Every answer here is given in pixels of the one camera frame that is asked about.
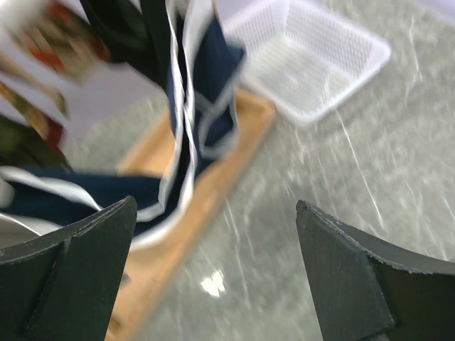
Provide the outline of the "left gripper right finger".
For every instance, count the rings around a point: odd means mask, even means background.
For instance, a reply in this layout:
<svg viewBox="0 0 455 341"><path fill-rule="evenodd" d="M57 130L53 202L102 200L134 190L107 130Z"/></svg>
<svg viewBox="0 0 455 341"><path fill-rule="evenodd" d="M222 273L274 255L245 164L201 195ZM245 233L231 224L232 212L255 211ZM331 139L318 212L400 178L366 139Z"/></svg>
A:
<svg viewBox="0 0 455 341"><path fill-rule="evenodd" d="M296 228L324 340L453 340L454 263L300 200Z"/></svg>

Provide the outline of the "navy blue white-trimmed underwear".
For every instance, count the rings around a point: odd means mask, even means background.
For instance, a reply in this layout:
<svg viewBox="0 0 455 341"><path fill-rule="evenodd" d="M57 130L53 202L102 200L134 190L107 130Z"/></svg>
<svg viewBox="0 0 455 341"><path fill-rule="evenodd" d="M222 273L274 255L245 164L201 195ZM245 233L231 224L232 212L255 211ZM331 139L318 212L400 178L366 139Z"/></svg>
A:
<svg viewBox="0 0 455 341"><path fill-rule="evenodd" d="M144 249L172 231L191 203L197 177L235 147L235 86L245 52L226 42L211 1L164 2L171 39L162 89L174 137L166 176L3 166L3 220L50 232L132 196L137 214L131 248Z"/></svg>

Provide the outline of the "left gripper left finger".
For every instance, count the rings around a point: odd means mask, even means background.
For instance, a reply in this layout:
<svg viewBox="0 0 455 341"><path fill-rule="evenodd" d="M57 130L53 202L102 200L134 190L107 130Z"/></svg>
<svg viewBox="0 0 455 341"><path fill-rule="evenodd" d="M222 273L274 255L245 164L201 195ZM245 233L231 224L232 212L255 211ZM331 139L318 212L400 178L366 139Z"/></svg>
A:
<svg viewBox="0 0 455 341"><path fill-rule="evenodd" d="M136 218L127 197L1 249L1 339L104 340Z"/></svg>

